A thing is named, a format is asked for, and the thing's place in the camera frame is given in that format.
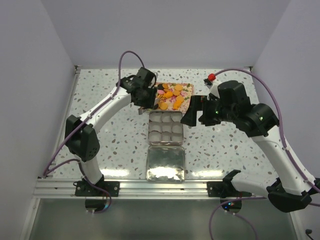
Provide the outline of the metal tongs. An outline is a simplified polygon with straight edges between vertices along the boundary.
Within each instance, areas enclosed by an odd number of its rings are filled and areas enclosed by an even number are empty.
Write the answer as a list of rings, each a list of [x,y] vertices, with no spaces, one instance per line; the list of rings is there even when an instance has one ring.
[[[140,107],[140,108],[138,109],[138,114],[139,114],[139,115],[142,115],[145,111],[146,111],[145,108]]]

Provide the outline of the white paper cup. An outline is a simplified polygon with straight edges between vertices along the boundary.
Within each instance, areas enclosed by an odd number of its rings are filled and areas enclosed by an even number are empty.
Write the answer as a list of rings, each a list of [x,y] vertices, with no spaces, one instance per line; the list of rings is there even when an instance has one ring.
[[[151,145],[162,141],[162,134],[158,131],[151,131],[148,133],[148,141]]]
[[[162,125],[158,122],[150,122],[148,125],[149,132],[158,132],[162,133]]]
[[[162,132],[172,133],[172,123],[171,122],[163,122],[161,124]]]
[[[171,125],[171,132],[175,134],[183,133],[183,125],[179,122],[173,122]]]
[[[161,141],[162,142],[171,142],[171,136],[172,134],[170,132],[162,132],[161,133]]]
[[[182,133],[175,133],[175,132],[171,133],[171,141],[172,142],[175,142],[175,143],[182,142],[183,139],[184,139],[184,137],[183,137]]]

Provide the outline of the orange round cookie front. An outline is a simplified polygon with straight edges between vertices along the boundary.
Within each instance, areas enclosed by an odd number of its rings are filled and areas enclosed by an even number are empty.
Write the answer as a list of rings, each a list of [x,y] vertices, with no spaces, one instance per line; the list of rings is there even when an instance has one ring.
[[[162,102],[160,105],[159,105],[159,108],[161,110],[166,110],[168,108],[168,104],[166,102]]]

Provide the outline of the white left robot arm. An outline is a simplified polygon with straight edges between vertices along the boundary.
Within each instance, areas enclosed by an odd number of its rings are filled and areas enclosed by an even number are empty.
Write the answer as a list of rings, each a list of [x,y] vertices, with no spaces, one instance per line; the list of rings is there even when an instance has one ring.
[[[103,100],[80,116],[70,115],[65,124],[63,145],[80,161],[80,169],[88,183],[86,190],[92,196],[103,193],[103,174],[97,154],[100,150],[98,133],[122,108],[133,104],[151,109],[155,104],[157,76],[141,67],[137,74],[121,78]]]

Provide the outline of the aluminium rail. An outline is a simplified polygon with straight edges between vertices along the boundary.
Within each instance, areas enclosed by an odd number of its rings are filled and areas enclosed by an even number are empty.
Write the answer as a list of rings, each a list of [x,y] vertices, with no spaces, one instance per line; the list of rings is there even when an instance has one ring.
[[[49,178],[36,181],[34,199],[90,199],[101,196],[76,196],[72,178]],[[187,179],[182,183],[150,182],[143,179],[120,179],[118,196],[113,200],[206,200],[209,198],[207,183],[221,183],[221,179]]]

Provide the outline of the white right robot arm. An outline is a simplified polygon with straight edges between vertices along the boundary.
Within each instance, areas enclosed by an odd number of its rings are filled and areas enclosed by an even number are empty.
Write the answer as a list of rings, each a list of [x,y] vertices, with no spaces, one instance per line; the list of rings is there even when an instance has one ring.
[[[267,198],[274,207],[284,213],[306,208],[311,196],[319,187],[315,178],[302,165],[296,154],[289,150],[286,140],[281,140],[280,122],[273,110],[264,103],[252,104],[245,86],[230,80],[212,84],[209,95],[193,95],[182,117],[182,124],[189,127],[200,122],[206,127],[221,122],[233,123],[262,150],[278,177],[272,183],[253,180],[240,170],[232,170],[214,191],[221,198],[234,197],[241,192]]]

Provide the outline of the silver tin lid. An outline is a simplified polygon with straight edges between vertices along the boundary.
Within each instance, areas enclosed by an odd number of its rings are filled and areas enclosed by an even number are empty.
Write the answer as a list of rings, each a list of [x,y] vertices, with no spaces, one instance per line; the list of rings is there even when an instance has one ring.
[[[157,183],[183,183],[185,177],[185,149],[182,146],[154,145],[148,148],[146,180]]]

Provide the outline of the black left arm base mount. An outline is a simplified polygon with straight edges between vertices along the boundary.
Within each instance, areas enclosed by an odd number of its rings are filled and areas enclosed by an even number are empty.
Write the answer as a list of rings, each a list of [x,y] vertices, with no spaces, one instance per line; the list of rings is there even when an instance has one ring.
[[[120,191],[119,181],[99,181],[91,186],[86,180],[82,179],[73,183],[76,197],[107,197],[106,192],[111,197],[118,197]]]

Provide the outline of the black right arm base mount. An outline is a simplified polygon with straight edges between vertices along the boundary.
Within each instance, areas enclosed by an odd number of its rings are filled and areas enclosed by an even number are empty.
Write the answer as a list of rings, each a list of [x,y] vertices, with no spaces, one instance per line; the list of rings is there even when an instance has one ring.
[[[225,198],[240,198],[240,197],[251,197],[252,193],[246,191],[238,191],[232,185],[233,178],[239,174],[239,170],[233,170],[229,172],[222,181],[208,181],[206,183],[207,195],[210,198],[219,197]]]

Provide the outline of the orange fish cookie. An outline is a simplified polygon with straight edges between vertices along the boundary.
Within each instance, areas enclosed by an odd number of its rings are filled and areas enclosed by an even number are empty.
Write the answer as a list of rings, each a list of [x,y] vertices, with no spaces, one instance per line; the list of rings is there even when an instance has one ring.
[[[182,102],[181,101],[176,101],[173,103],[172,105],[172,109],[173,110],[179,110],[180,106],[182,105]]]

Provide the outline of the orange flower cookie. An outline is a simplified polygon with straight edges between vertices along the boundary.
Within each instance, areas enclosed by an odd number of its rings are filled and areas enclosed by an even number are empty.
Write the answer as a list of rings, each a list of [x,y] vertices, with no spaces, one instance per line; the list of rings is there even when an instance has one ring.
[[[171,98],[173,95],[174,95],[174,94],[173,94],[172,91],[168,91],[168,92],[166,92],[163,96],[164,96],[165,98],[169,99],[169,98]]]

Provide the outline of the square cookie tin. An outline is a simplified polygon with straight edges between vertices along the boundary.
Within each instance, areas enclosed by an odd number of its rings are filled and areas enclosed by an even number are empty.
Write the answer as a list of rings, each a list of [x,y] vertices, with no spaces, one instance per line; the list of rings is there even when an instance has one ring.
[[[184,127],[183,113],[173,110],[153,110],[148,119],[148,143],[151,146],[182,146]]]

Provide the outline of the orange round cookie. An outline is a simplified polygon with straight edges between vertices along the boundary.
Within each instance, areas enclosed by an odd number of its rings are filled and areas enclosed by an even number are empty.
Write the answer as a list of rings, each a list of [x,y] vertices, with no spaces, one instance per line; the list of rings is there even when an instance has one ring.
[[[168,108],[168,104],[166,102],[162,102],[160,105],[159,105],[159,108],[161,110],[166,110]]]
[[[177,85],[175,85],[174,89],[175,89],[176,91],[181,91],[181,90],[183,89],[183,86],[177,84]]]

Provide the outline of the floral cookie tray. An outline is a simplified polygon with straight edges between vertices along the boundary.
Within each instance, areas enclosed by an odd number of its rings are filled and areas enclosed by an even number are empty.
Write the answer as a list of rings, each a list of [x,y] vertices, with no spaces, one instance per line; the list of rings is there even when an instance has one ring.
[[[158,90],[157,86],[159,84],[162,84],[164,87],[164,90]],[[175,85],[181,85],[183,87],[183,89],[181,91],[175,90]],[[165,82],[160,82],[157,83],[155,85],[156,89],[157,89],[157,93],[156,93],[156,98],[155,98],[155,105],[158,104],[158,109],[156,110],[160,110],[159,105],[161,103],[167,103],[168,108],[164,111],[180,111],[183,114],[186,113],[189,104],[190,104],[190,98],[194,93],[194,85],[191,83],[165,83]],[[173,96],[171,98],[165,98],[164,94],[166,92],[173,92]],[[179,110],[173,110],[173,104],[176,102],[182,102]]]

